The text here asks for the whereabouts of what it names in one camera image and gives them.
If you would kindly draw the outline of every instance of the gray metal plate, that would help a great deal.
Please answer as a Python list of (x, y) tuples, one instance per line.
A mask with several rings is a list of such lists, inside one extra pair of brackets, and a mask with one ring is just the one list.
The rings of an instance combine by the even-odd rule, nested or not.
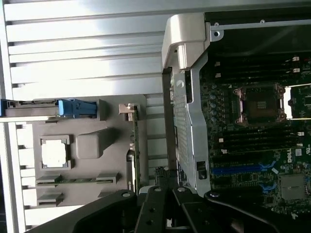
[[(120, 178), (115, 183), (72, 183), (60, 184), (55, 188), (37, 188), (37, 197), (40, 198), (44, 193), (62, 193), (64, 200), (58, 206), (87, 204), (98, 198), (101, 192), (115, 192), (120, 189), (127, 189), (126, 177), (126, 154), (129, 150), (130, 135), (133, 123), (124, 120), (124, 115), (119, 115), (119, 103), (139, 104), (139, 145), (140, 145), (140, 168), (141, 180), (148, 182), (148, 157), (147, 157), (147, 134), (146, 134), (146, 98), (143, 95), (130, 96), (108, 96), (108, 97), (89, 97), (78, 98), (81, 100), (96, 101), (105, 100), (110, 109), (107, 121), (98, 119), (68, 119), (57, 123), (34, 123), (34, 153), (35, 153), (35, 177), (36, 179), (47, 175), (59, 175), (64, 178), (96, 178), (100, 173), (111, 174), (118, 172)], [(90, 133), (115, 127), (120, 130), (117, 141), (108, 147), (103, 155), (98, 159), (78, 159), (76, 156), (76, 136), (82, 133)], [(41, 166), (41, 146), (40, 137), (43, 135), (64, 135), (73, 136), (73, 143), (70, 145), (71, 158), (74, 160), (74, 168), (62, 171), (44, 171)]]

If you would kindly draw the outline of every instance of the green circuit board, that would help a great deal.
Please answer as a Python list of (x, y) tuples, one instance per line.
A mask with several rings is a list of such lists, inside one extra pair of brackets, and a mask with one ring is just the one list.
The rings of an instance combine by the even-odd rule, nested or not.
[(311, 212), (311, 53), (209, 57), (201, 70), (212, 190)]

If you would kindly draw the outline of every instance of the screw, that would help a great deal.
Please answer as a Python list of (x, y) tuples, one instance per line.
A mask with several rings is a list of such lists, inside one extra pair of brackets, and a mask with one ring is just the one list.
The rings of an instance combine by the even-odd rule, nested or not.
[(186, 189), (184, 188), (184, 187), (180, 187), (180, 188), (178, 188), (177, 189), (179, 192), (185, 192), (186, 191)]
[(122, 194), (122, 197), (128, 198), (130, 195), (131, 195), (131, 194), (129, 194), (129, 193), (123, 193), (123, 194)]
[(212, 198), (217, 198), (219, 197), (219, 193), (210, 193), (209, 194)]

